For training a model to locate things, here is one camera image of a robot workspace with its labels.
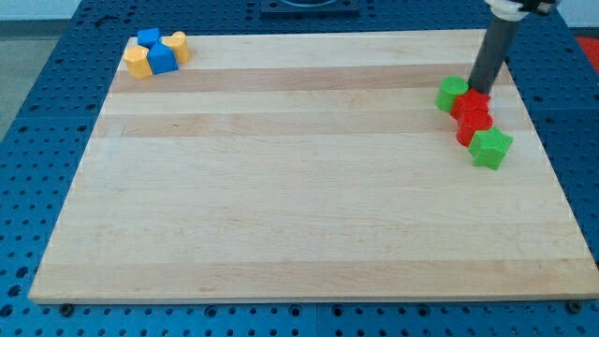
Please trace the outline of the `robot arm end white flange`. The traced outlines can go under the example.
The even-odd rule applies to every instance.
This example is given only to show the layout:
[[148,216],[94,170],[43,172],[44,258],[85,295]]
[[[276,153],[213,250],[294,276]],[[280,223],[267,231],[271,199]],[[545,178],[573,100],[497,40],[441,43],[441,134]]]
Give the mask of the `robot arm end white flange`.
[[485,0],[491,13],[504,21],[519,22],[528,14],[549,15],[561,0]]

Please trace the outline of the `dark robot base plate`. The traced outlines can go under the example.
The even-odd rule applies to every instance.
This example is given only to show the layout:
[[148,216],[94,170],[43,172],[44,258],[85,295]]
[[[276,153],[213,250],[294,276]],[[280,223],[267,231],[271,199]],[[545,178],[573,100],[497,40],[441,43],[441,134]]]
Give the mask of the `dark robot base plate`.
[[280,17],[284,15],[358,15],[359,0],[259,0],[262,17]]

